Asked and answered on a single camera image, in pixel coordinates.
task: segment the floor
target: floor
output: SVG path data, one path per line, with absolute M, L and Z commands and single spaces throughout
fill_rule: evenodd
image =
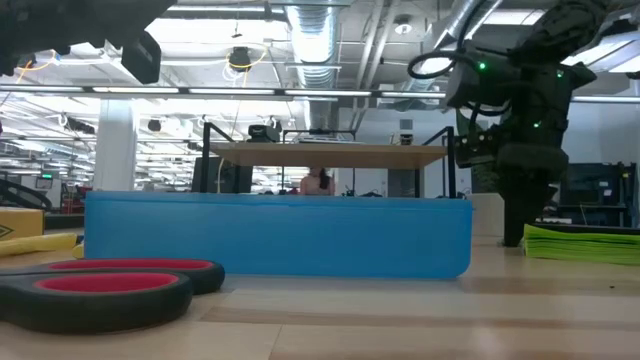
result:
M 457 281 L 230 276 L 153 329 L 69 337 L 0 323 L 0 359 L 640 358 L 640 268 L 527 259 L 496 242 L 475 239 Z

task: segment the green paper stack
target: green paper stack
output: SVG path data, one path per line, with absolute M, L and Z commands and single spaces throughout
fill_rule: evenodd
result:
M 640 265 L 640 235 L 563 233 L 525 225 L 524 247 L 534 258 Z

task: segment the yellow sign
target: yellow sign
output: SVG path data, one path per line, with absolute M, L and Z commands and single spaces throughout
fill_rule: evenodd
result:
M 44 234 L 41 210 L 0 207 L 0 241 Z

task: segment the blue plastic bin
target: blue plastic bin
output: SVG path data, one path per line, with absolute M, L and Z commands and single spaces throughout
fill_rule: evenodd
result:
M 85 254 L 197 258 L 228 273 L 455 278 L 471 259 L 471 203 L 91 192 Z

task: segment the ceiling light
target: ceiling light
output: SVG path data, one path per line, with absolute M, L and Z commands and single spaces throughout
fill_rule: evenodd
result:
M 577 54 L 576 56 L 569 56 L 562 63 L 564 65 L 571 66 L 571 65 L 575 65 L 577 63 L 582 62 L 585 65 L 589 66 L 595 63 L 596 61 L 610 55 L 611 53 L 618 51 L 619 49 L 621 49 L 623 46 L 626 46 L 630 42 L 631 41 L 620 41 L 617 43 L 600 44 L 589 50 L 585 50 Z
M 341 91 L 341 90 L 285 90 L 291 96 L 352 96 L 369 97 L 371 91 Z
M 15 175 L 40 175 L 40 170 L 6 170 L 9 174 Z
M 189 89 L 192 94 L 207 94 L 207 95 L 273 95 L 273 90 L 263 89 L 208 89 L 208 88 L 194 88 Z
M 78 169 L 83 169 L 83 170 L 93 170 L 91 166 L 87 166 L 87 165 L 73 164 L 73 167 Z
M 411 32 L 411 30 L 413 30 L 413 26 L 411 26 L 411 24 L 409 24 L 409 21 L 411 20 L 411 16 L 410 15 L 399 15 L 396 17 L 396 20 L 394 21 L 396 28 L 396 34 L 398 35 L 406 35 L 408 33 Z
M 640 97 L 635 96 L 574 96 L 571 99 L 576 103 L 589 104 L 640 104 Z
M 135 93 L 135 94 L 177 94 L 180 92 L 178 88 L 170 87 L 94 87 L 93 91 L 99 93 Z
M 506 9 L 493 11 L 483 22 L 484 25 L 533 25 L 542 15 L 544 10 L 517 10 Z
M 397 91 L 383 91 L 380 96 L 386 98 L 398 98 L 398 99 L 444 99 L 446 94 L 434 93 L 434 92 L 397 92 Z
M 640 71 L 640 56 L 636 56 L 624 64 L 609 70 L 609 72 L 614 73 L 633 73 L 638 71 Z
M 0 91 L 13 92 L 83 92 L 80 86 L 0 85 Z

